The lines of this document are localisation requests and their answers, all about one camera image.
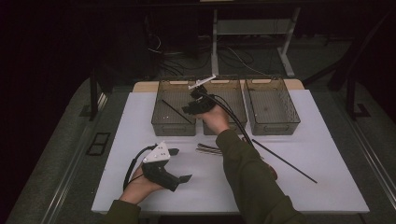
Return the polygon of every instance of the green sleeve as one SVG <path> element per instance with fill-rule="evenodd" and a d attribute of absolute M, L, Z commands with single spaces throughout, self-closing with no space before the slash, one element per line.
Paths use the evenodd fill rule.
<path fill-rule="evenodd" d="M 233 130 L 220 133 L 216 143 L 223 154 L 224 173 L 246 223 L 306 223 L 256 149 L 240 140 Z"/>
<path fill-rule="evenodd" d="M 114 200 L 100 224 L 137 224 L 140 207 L 136 204 Z"/>

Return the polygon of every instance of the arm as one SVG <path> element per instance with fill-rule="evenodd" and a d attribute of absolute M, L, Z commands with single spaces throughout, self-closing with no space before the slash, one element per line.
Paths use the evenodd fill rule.
<path fill-rule="evenodd" d="M 141 165 L 136 169 L 132 181 L 118 200 L 114 200 L 100 224 L 137 224 L 140 207 L 138 206 L 150 193 L 163 187 L 152 183 L 143 175 Z"/>
<path fill-rule="evenodd" d="M 305 217 L 293 208 L 259 152 L 229 130 L 228 117 L 219 106 L 196 117 L 218 135 L 216 143 L 223 154 L 224 173 L 247 223 L 305 223 Z"/>

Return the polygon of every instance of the storage bin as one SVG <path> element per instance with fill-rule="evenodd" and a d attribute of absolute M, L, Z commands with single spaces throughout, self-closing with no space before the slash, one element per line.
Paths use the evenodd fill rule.
<path fill-rule="evenodd" d="M 279 76 L 246 76 L 244 95 L 253 135 L 290 135 L 300 118 Z"/>
<path fill-rule="evenodd" d="M 229 106 L 236 117 L 245 128 L 248 122 L 248 116 L 245 110 L 244 98 L 241 89 L 241 81 L 238 75 L 220 75 L 215 79 L 204 84 L 207 89 L 207 94 L 215 94 L 219 97 L 215 97 L 225 106 Z M 242 132 L 236 125 L 236 122 L 230 118 L 230 128 L 236 130 L 238 134 Z M 204 134 L 214 135 L 214 133 L 204 123 Z"/>
<path fill-rule="evenodd" d="M 195 77 L 162 77 L 151 124 L 157 136 L 194 136 L 196 119 L 181 109 L 191 101 Z"/>

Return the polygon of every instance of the white table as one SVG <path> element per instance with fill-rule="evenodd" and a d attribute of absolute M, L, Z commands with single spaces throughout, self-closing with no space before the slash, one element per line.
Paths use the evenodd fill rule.
<path fill-rule="evenodd" d="M 290 91 L 301 123 L 293 135 L 253 136 L 280 157 L 318 181 L 317 184 L 268 152 L 256 147 L 278 173 L 278 185 L 303 213 L 355 214 L 369 209 L 347 169 L 309 91 Z M 122 192 L 122 182 L 131 160 L 144 147 L 165 141 L 180 149 L 165 166 L 175 176 L 192 175 L 175 192 L 160 190 L 139 204 L 142 215 L 235 214 L 238 209 L 222 170 L 222 157 L 195 151 L 198 143 L 215 146 L 215 136 L 203 135 L 197 122 L 196 136 L 158 137 L 151 126 L 156 92 L 132 92 L 92 205 L 93 212 L 106 213 Z"/>

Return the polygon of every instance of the black cable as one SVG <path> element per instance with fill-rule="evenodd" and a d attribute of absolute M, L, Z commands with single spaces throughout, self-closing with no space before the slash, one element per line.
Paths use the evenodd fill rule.
<path fill-rule="evenodd" d="M 225 106 L 224 104 L 222 104 L 219 100 L 215 99 L 214 97 L 203 93 L 203 92 L 197 92 L 198 94 L 207 97 L 208 99 L 210 99 L 211 101 L 215 102 L 217 105 L 219 105 L 232 119 L 233 121 L 235 121 L 236 125 L 238 126 L 239 130 L 241 130 L 242 135 L 245 136 L 245 138 L 247 139 L 247 143 L 250 144 L 252 147 L 253 143 L 250 140 L 250 137 L 248 136 L 247 132 L 245 131 L 244 127 L 241 124 L 241 121 L 239 121 L 239 119 L 236 117 L 236 115 L 233 113 L 233 111 L 231 111 L 230 109 L 227 108 L 227 106 Z"/>
<path fill-rule="evenodd" d="M 129 183 L 131 183 L 133 180 L 137 179 L 137 177 L 133 178 L 132 180 L 129 180 L 132 170 L 134 169 L 134 166 L 136 165 L 137 159 L 147 150 L 152 150 L 156 147 L 157 145 L 151 146 L 151 147 L 145 147 L 143 148 L 139 153 L 137 153 L 136 157 L 131 161 L 131 164 L 129 165 L 128 171 L 126 172 L 124 182 L 123 182 L 123 189 L 126 189 Z"/>
<path fill-rule="evenodd" d="M 242 60 L 241 57 L 239 57 L 239 55 L 238 55 L 233 49 L 230 49 L 230 48 L 228 48 L 228 47 L 226 47 L 226 48 L 227 48 L 228 50 L 230 50 L 230 51 L 239 59 L 239 61 L 240 61 L 246 68 L 250 69 L 251 71 L 257 72 L 257 73 L 259 73 L 259 74 L 266 75 L 266 74 L 264 74 L 263 72 L 260 72 L 260 71 L 254 69 L 254 68 L 249 67 L 249 66 L 244 62 L 244 60 Z"/>
<path fill-rule="evenodd" d="M 203 54 L 203 53 L 207 53 L 212 49 L 211 46 L 204 46 L 204 47 L 200 47 L 198 48 L 198 54 Z M 191 58 L 190 55 L 187 55 L 186 53 L 184 53 L 183 51 L 180 52 L 168 52 L 168 53 L 164 53 L 163 56 L 167 59 L 167 60 L 171 60 L 171 59 L 186 59 L 186 58 Z M 206 62 L 201 65 L 202 67 L 204 67 L 207 64 L 208 60 L 206 60 Z"/>
<path fill-rule="evenodd" d="M 199 65 L 199 66 L 197 66 L 197 67 L 186 67 L 186 66 L 184 66 L 183 64 L 174 62 L 174 61 L 172 61 L 172 60 L 170 60 L 170 59 L 167 59 L 166 61 L 169 62 L 169 63 L 174 63 L 174 64 L 176 64 L 178 67 L 180 67 L 180 68 L 182 68 L 182 69 L 186 69 L 186 70 L 196 70 L 196 69 L 200 69 L 200 68 L 205 67 L 205 66 L 207 65 L 207 63 L 209 62 L 209 58 L 210 58 L 210 55 L 209 55 L 208 57 L 206 57 L 205 62 L 204 62 L 203 64 L 201 64 L 201 65 Z"/>
<path fill-rule="evenodd" d="M 243 59 L 242 57 L 239 57 L 239 58 L 236 57 L 236 58 L 235 58 L 235 53 L 236 53 L 236 51 L 235 51 L 234 49 L 231 49 L 230 47 L 227 47 L 227 46 L 218 46 L 218 48 L 226 48 L 226 49 L 227 49 L 227 52 L 231 52 L 231 55 L 232 55 L 233 57 L 224 55 L 225 58 L 230 59 L 231 61 L 236 61 L 236 62 L 238 62 L 238 63 L 245 63 L 245 64 L 254 63 L 254 57 L 253 57 L 250 53 L 248 53 L 248 52 L 246 52 L 246 51 L 244 51 L 244 50 L 236 49 L 236 50 L 238 50 L 238 51 L 244 53 L 245 55 L 247 55 L 247 56 L 250 58 L 250 60 L 249 60 L 248 62 L 247 62 L 245 59 Z"/>
<path fill-rule="evenodd" d="M 223 63 L 227 64 L 228 66 L 230 66 L 232 68 L 246 68 L 245 66 L 235 66 L 233 64 L 227 63 L 226 60 L 223 57 L 228 57 L 228 56 L 224 55 L 223 53 L 218 52 L 218 56 L 219 56 L 219 58 L 221 59 L 221 61 Z"/>
<path fill-rule="evenodd" d="M 172 67 L 172 66 L 162 66 L 162 65 L 165 65 L 165 64 L 163 64 L 163 63 L 160 63 L 158 66 L 161 68 L 161 69 L 163 69 L 163 71 L 167 71 L 167 72 L 169 72 L 169 73 L 172 73 L 173 75 L 175 75 L 175 76 L 183 76 L 183 74 L 180 72 L 180 71 L 178 71 L 176 68 L 174 68 L 174 67 Z"/>
<path fill-rule="evenodd" d="M 215 97 L 219 97 L 227 106 L 228 106 L 228 108 L 231 110 L 231 111 L 233 111 L 232 109 L 231 109 L 231 107 L 230 107 L 230 105 L 227 103 L 227 101 L 225 101 L 224 100 L 224 98 L 222 98 L 221 96 L 219 96 L 219 95 L 215 95 L 215 94 L 213 94 Z"/>

